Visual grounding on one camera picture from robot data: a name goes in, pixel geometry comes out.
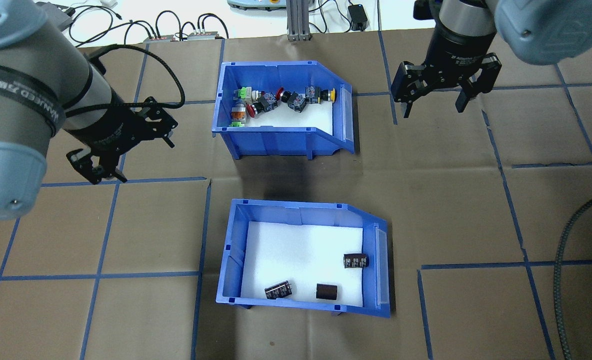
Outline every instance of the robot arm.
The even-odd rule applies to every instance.
[[[67,158],[93,184],[103,178],[126,182],[118,169],[120,156],[140,141],[164,139],[177,122],[163,110],[181,102],[124,103],[104,77],[100,50],[90,59],[71,45],[31,0],[0,0],[0,219],[28,213],[46,173],[49,141],[61,128],[87,149]],[[130,108],[141,107],[134,112]],[[92,157],[99,157],[94,166]]]
[[[487,53],[496,32],[519,59],[534,65],[556,64],[592,47],[592,0],[416,0],[414,17],[434,19],[436,27],[424,63],[404,61],[392,82],[405,117],[415,100],[436,89],[460,85],[459,113],[490,92],[502,68]]]

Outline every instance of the black cable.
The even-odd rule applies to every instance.
[[[316,30],[318,30],[318,32],[320,32],[321,34],[324,33],[319,27],[317,27],[317,25],[315,23],[310,22],[309,25],[312,25],[312,27],[316,28]]]
[[[202,18],[202,23],[201,23],[201,25],[202,25],[202,30],[204,30],[204,29],[205,29],[205,20],[207,20],[208,18],[216,18],[216,19],[218,19],[218,21],[220,21],[220,23],[222,24],[222,27],[225,29],[225,35],[227,35],[227,39],[229,39],[229,30],[227,30],[227,25],[225,25],[225,22],[224,22],[224,21],[222,21],[222,19],[221,19],[221,18],[219,18],[219,17],[217,16],[217,14],[213,14],[213,13],[207,13],[207,14],[203,14],[203,15],[206,15],[206,16],[204,16],[204,17]]]
[[[569,233],[572,230],[577,219],[592,207],[592,198],[588,202],[584,203],[581,207],[574,212],[572,217],[567,221],[563,233],[560,235],[560,242],[556,249],[556,260],[554,261],[554,313],[556,314],[556,329],[558,330],[558,338],[560,339],[560,346],[563,350],[563,356],[565,360],[571,360],[572,354],[569,350],[569,344],[567,343],[567,335],[565,332],[565,323],[563,321],[563,306],[560,296],[560,278],[563,264],[563,253],[565,251],[565,245],[569,237]]]
[[[74,9],[81,9],[81,8],[85,8],[83,10],[81,10],[73,19],[71,22],[71,25],[69,25],[69,37],[75,41],[78,44],[88,44],[88,43],[92,43],[94,41],[97,41],[99,39],[101,39],[104,35],[106,35],[109,32],[109,29],[111,29],[111,27],[113,27],[113,16],[114,14],[116,15],[117,18],[122,20],[122,16],[120,16],[117,12],[113,11],[112,9],[110,9],[109,7],[106,6],[97,6],[97,5],[82,5],[82,6],[77,6],[74,7]],[[83,14],[85,14],[85,12],[90,11],[92,9],[100,9],[104,12],[106,12],[107,14],[109,14],[109,16],[111,17],[111,21],[109,23],[109,27],[106,30],[106,32],[100,32],[99,34],[93,36],[92,38],[89,38],[85,41],[80,41],[76,38],[74,38],[74,35],[72,34],[71,30],[74,28],[74,24],[76,23],[76,21],[78,21],[78,18],[80,18],[80,16],[82,16]]]
[[[323,24],[325,25],[325,32],[328,32],[329,27],[327,26],[327,20],[325,19],[325,12],[323,11],[324,4],[321,4],[321,0],[318,0],[318,5],[320,7],[320,17],[323,18]]]
[[[312,13],[312,12],[314,12],[314,11],[318,10],[318,9],[321,9],[321,7],[325,6],[325,4],[326,4],[326,3],[328,3],[328,2],[330,2],[330,1],[331,1],[331,0],[326,0],[325,2],[323,2],[323,4],[322,4],[322,5],[320,5],[319,7],[316,7],[315,9],[311,9],[311,10],[309,10],[309,12],[310,12],[310,13]]]
[[[180,21],[180,18],[178,17],[178,14],[176,14],[175,12],[171,11],[171,10],[165,10],[165,11],[161,11],[161,13],[158,14],[158,17],[156,18],[156,34],[158,35],[158,37],[160,37],[160,29],[158,29],[158,21],[160,20],[160,16],[162,16],[163,14],[166,13],[170,13],[173,14],[176,18],[176,20],[178,21],[178,30],[180,33],[182,33],[182,22]]]
[[[179,102],[157,102],[155,104],[149,102],[125,102],[125,103],[113,103],[113,104],[98,104],[98,105],[91,105],[91,106],[84,106],[78,109],[74,109],[72,111],[68,111],[65,115],[67,117],[73,117],[80,114],[84,114],[87,112],[93,112],[95,110],[103,110],[103,109],[110,109],[110,108],[164,108],[164,109],[179,109],[184,105],[186,100],[184,89],[182,88],[182,84],[180,84],[180,80],[175,75],[174,71],[169,67],[169,65],[165,62],[165,60],[161,59],[158,55],[154,54],[149,50],[145,50],[144,48],[139,48],[133,45],[109,45],[103,49],[97,57],[101,57],[103,55],[108,54],[113,50],[118,49],[130,49],[140,51],[141,53],[147,54],[150,57],[156,59],[169,73],[169,75],[174,80],[176,86],[178,87],[178,91],[180,92],[180,101]]]
[[[187,24],[191,25],[191,27],[193,28],[193,32],[194,32],[194,33],[196,32],[196,26],[195,26],[195,25],[193,25],[193,23],[192,23],[191,21],[188,21],[188,22],[184,23],[184,24],[181,26],[181,28],[180,28],[181,35],[185,34],[185,33],[184,33],[184,27],[186,27],[186,25],[187,25]]]
[[[342,14],[342,11],[340,11],[340,6],[338,5],[338,1],[337,0],[333,0],[333,2],[336,3],[336,8],[338,9],[338,14],[340,14],[340,16],[342,16],[345,20],[347,20],[347,23],[349,23],[349,28],[347,30],[343,31],[344,33],[346,33],[346,32],[348,33],[349,30],[351,30],[351,20],[348,19],[347,16],[344,16]]]
[[[131,27],[133,27],[133,25],[140,25],[141,27],[143,27],[145,29],[145,31],[147,32],[147,38],[151,39],[151,32],[149,32],[149,29],[147,29],[146,26],[142,25],[141,22],[143,22],[144,20],[138,20],[138,21],[133,21],[130,22],[129,26],[127,27],[127,30],[125,31],[125,45],[127,45],[127,34],[129,34],[129,30],[131,30]]]
[[[378,8],[378,31],[382,31],[382,22],[380,19],[380,0],[376,0],[376,7]]]
[[[91,38],[89,38],[86,41],[77,41],[77,43],[79,43],[78,45],[76,45],[76,48],[80,48],[83,45],[89,44],[89,43],[93,43],[94,41],[98,41],[99,39],[101,39],[102,37],[104,37],[106,34],[108,34],[108,32],[111,32],[115,29],[121,28],[121,27],[128,27],[129,25],[131,25],[132,22],[125,22],[125,23],[121,23],[120,25],[115,25],[113,27],[110,27],[109,29],[104,30],[103,32],[99,32],[98,34],[92,36]]]

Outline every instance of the blue plastic bin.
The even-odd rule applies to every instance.
[[[253,253],[246,253],[249,222],[362,228],[362,252],[369,256],[369,266],[362,269],[363,306],[295,301],[289,298],[269,300],[241,297],[245,257],[254,256]],[[238,305],[246,309],[254,305],[265,305],[388,318],[390,317],[388,271],[387,223],[383,219],[345,203],[234,199],[229,212],[216,302]]]
[[[332,110],[333,136],[315,127],[229,126],[236,89],[244,86],[277,91],[284,87],[304,91],[309,85],[337,91]],[[306,155],[311,160],[339,149],[353,154],[351,85],[316,61],[222,63],[211,131],[214,136],[222,135],[234,159],[243,155]]]

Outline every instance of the table surface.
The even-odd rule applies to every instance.
[[[81,6],[81,5],[100,5],[99,0],[56,0],[53,3],[65,6]],[[368,31],[378,30],[378,11],[376,0],[354,0],[354,4],[362,4],[365,7],[367,18],[369,18]],[[347,13],[347,6],[349,0],[337,0],[338,7],[343,14]],[[180,0],[119,0],[118,4],[113,7],[123,20],[115,19],[114,25],[126,23],[129,20],[145,20],[155,25],[156,16],[164,10],[172,10],[178,14],[182,23],[191,21],[195,24],[198,16],[204,13],[214,13],[223,19],[225,25],[229,29],[229,36],[231,38],[252,38],[252,37],[273,37],[287,33],[287,10],[276,9],[273,11],[264,11],[261,9],[234,9],[227,4],[226,0],[217,1],[180,1]],[[348,23],[342,18],[338,12],[333,0],[326,3],[322,10],[325,14],[326,22],[329,26],[329,32],[341,33],[348,29]],[[403,30],[403,29],[420,29],[432,28],[434,22],[415,20],[412,16],[413,2],[411,0],[380,0],[381,12],[381,28],[382,30]],[[310,13],[311,23],[316,24],[324,30],[324,24],[320,16],[320,11]],[[74,24],[72,34],[74,38],[84,41],[92,36],[103,32],[108,28],[110,18],[105,11],[93,10],[83,14],[80,19]],[[210,18],[206,21],[207,30],[218,31],[220,35],[225,36],[222,26],[215,18]],[[177,21],[172,14],[166,13],[161,16],[159,21],[159,29],[161,34],[172,34],[178,32]],[[108,44],[122,44],[124,41],[126,26],[113,30],[105,37],[94,43],[86,46],[104,46]],[[70,39],[69,33],[66,31],[65,35]],[[142,43],[146,34],[144,29],[139,26],[129,30],[127,43],[138,44]]]

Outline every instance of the black capacitor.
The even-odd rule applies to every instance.
[[[336,285],[316,284],[316,299],[336,300],[338,287]]]
[[[291,295],[291,285],[289,284],[289,281],[283,281],[267,287],[264,290],[264,294],[267,296],[267,299],[270,300],[287,297]]]
[[[345,268],[366,268],[369,266],[369,257],[366,253],[347,253],[344,255]]]

